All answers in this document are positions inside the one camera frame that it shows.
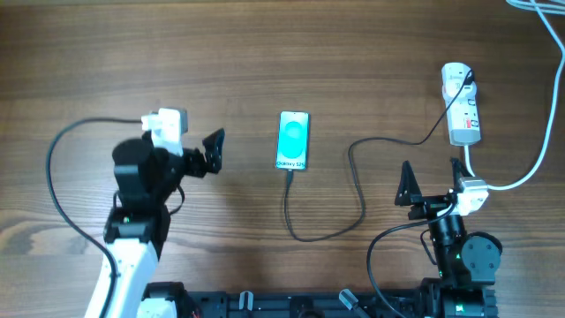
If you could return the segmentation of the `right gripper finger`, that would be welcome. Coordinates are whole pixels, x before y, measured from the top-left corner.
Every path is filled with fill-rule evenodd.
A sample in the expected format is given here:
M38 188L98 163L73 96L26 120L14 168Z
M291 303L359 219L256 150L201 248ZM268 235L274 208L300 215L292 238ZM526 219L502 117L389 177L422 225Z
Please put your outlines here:
M464 164L458 158L451 157L450 162L454 180L459 180L460 178L467 178L471 176Z
M413 169L409 161L402 164L401 178L395 196L396 206L412 206L422 202L422 193L419 189Z

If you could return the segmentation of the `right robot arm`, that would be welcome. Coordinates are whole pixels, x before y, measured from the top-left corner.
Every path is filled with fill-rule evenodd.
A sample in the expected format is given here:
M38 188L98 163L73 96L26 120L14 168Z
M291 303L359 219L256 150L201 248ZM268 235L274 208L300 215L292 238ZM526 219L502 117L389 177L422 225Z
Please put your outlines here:
M422 280L409 316L495 318L499 309L491 287L501 265L502 244L486 232L469 233L463 224L485 203L488 187L458 159L450 161L454 187L435 196L424 196L411 164L402 165L395 204L411 208L410 220L426 222L440 275Z

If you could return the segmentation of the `Galaxy S25 smartphone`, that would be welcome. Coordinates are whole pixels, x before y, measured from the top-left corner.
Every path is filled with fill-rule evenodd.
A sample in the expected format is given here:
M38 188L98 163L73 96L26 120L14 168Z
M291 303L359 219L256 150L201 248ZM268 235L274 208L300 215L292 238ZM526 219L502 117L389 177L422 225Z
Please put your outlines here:
M275 167L305 170L307 167L310 114L282 111L279 117Z

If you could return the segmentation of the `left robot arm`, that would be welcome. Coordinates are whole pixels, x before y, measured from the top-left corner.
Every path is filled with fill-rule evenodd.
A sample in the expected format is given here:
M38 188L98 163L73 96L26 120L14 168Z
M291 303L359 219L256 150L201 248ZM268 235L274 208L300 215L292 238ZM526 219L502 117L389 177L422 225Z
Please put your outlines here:
M109 256L102 263L88 317L200 317L199 305L180 282L154 283L172 210L166 201L185 176L202 178L222 167L225 131L207 136L180 154L158 148L150 132L119 143L112 152L118 184L104 226Z

